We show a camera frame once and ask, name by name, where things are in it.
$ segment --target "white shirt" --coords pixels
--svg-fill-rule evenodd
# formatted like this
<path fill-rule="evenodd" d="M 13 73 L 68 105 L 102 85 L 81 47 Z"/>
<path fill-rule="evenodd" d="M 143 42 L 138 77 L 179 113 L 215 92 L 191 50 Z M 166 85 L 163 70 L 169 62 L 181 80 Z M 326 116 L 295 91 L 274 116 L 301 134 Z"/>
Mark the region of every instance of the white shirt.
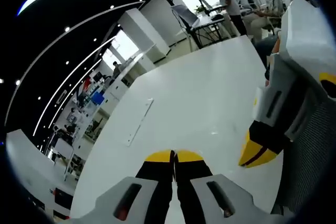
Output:
<path fill-rule="evenodd" d="M 267 9 L 269 12 L 281 17 L 284 12 L 282 0 L 266 0 Z"/>
<path fill-rule="evenodd" d="M 231 0 L 230 5 L 227 5 L 225 3 L 225 1 L 226 0 L 219 0 L 221 5 L 227 6 L 226 10 L 227 10 L 227 13 L 229 13 L 230 16 L 240 15 L 239 5 L 238 5 L 236 0 Z"/>

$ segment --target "computer screen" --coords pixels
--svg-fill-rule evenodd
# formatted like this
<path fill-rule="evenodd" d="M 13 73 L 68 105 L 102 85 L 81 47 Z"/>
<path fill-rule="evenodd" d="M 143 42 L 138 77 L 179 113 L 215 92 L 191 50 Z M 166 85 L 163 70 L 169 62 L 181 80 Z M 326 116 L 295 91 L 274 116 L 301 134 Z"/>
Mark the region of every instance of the computer screen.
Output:
<path fill-rule="evenodd" d="M 197 16 L 193 14 L 185 5 L 174 5 L 171 8 L 190 26 L 192 26 L 196 20 L 198 20 Z"/>

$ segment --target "ceiling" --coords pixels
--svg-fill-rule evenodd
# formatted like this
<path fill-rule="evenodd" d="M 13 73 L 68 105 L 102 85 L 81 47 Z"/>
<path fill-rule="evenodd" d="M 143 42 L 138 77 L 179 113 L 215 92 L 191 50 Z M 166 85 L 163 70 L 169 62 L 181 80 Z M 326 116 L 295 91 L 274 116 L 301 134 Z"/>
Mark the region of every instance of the ceiling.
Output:
<path fill-rule="evenodd" d="M 34 59 L 55 39 L 65 33 L 65 27 L 73 27 L 83 20 L 115 7 L 138 2 L 139 0 L 37 0 L 16 16 L 25 0 L 11 0 L 6 3 L 8 31 L 5 40 L 1 76 L 5 82 L 0 85 L 3 94 L 1 113 L 4 115 L 11 96 L 16 88 L 15 81 L 20 79 Z M 51 96 L 86 56 L 92 53 L 106 39 L 110 27 L 117 22 L 127 8 L 113 10 L 70 30 L 51 46 L 33 65 L 24 81 L 19 85 L 13 100 L 6 124 L 6 131 L 22 129 L 36 145 L 50 135 L 49 125 L 58 108 L 55 101 L 69 87 L 85 74 L 84 67 L 90 68 L 99 59 L 98 53 L 90 57 L 66 81 L 42 117 L 41 123 L 33 137 L 36 124 Z M 119 28 L 108 36 L 113 37 Z M 102 48 L 103 53 L 109 44 Z"/>

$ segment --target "yellow stripe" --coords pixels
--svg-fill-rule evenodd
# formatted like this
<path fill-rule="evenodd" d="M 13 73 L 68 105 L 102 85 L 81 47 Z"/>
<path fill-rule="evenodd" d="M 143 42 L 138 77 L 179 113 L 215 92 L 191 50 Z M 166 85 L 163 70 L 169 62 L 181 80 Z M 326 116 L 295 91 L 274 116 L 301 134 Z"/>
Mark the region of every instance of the yellow stripe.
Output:
<path fill-rule="evenodd" d="M 187 150 L 181 150 L 177 152 L 178 162 L 193 162 L 193 161 L 202 161 L 203 158 L 194 152 Z"/>
<path fill-rule="evenodd" d="M 155 152 L 149 155 L 145 161 L 147 162 L 169 162 L 171 150 Z"/>
<path fill-rule="evenodd" d="M 260 158 L 258 158 L 257 160 L 255 160 L 251 164 L 247 165 L 246 168 L 251 168 L 251 167 L 254 167 L 254 166 L 257 166 L 257 165 L 265 164 L 265 163 L 270 162 L 271 160 L 273 160 L 276 156 L 277 156 L 276 153 L 274 153 L 271 150 L 267 149 L 262 154 L 262 156 L 260 156 Z"/>
<path fill-rule="evenodd" d="M 238 165 L 243 165 L 251 158 L 253 158 L 262 148 L 260 144 L 253 142 L 250 139 L 250 131 L 247 131 L 246 134 L 246 144 L 243 145 L 241 149 L 240 159 Z"/>
<path fill-rule="evenodd" d="M 330 82 L 336 84 L 336 75 L 329 74 L 329 73 L 320 73 L 319 80 L 320 81 L 327 80 L 327 81 L 330 81 Z"/>

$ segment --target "white tabletop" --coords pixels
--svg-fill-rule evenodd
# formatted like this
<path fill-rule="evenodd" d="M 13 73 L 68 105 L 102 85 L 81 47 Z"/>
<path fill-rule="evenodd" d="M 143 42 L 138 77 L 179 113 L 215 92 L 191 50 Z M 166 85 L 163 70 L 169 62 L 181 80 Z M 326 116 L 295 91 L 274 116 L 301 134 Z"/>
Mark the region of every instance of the white tabletop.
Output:
<path fill-rule="evenodd" d="M 211 17 L 204 15 L 204 16 L 200 16 L 198 17 L 198 20 L 195 21 L 195 23 L 192 25 L 192 29 L 196 30 L 198 28 L 202 28 L 202 27 L 206 27 L 206 26 L 210 26 L 219 22 L 224 21 L 224 18 L 218 19 L 218 20 L 211 20 Z"/>
<path fill-rule="evenodd" d="M 135 176 L 145 158 L 165 149 L 188 149 L 204 157 L 213 174 L 224 174 L 250 192 L 270 212 L 279 188 L 282 153 L 253 168 L 238 166 L 251 125 L 257 86 L 265 69 L 246 36 L 230 39 L 175 59 L 137 78 L 118 103 L 84 166 L 70 216 L 94 208 L 98 196 L 122 178 Z M 124 142 L 143 107 L 154 102 L 133 142 Z M 184 223 L 173 183 L 166 223 Z"/>

